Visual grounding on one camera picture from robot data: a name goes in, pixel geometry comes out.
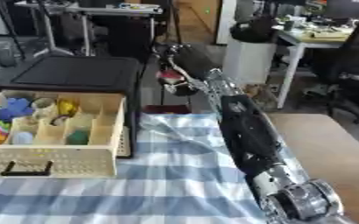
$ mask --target green ball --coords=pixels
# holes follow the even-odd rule
[[[76,130],[67,137],[67,144],[88,144],[89,132],[86,130]]]

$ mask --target checkered tablecloth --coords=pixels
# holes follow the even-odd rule
[[[264,223],[214,115],[143,115],[111,179],[0,179],[1,224]]]

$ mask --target white trash can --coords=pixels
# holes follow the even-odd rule
[[[241,42],[229,37],[223,73],[239,87],[265,84],[275,52],[272,43]]]

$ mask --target blue toy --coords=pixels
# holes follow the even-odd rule
[[[7,105],[0,108],[0,121],[10,123],[15,117],[31,116],[33,112],[25,98],[8,98]]]

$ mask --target office chair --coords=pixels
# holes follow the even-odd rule
[[[327,84],[327,112],[334,115],[335,109],[347,111],[359,123],[359,111],[350,107],[347,96],[359,88],[359,24],[346,42],[335,50],[314,50],[310,67],[319,80]],[[314,92],[304,93],[302,101]]]

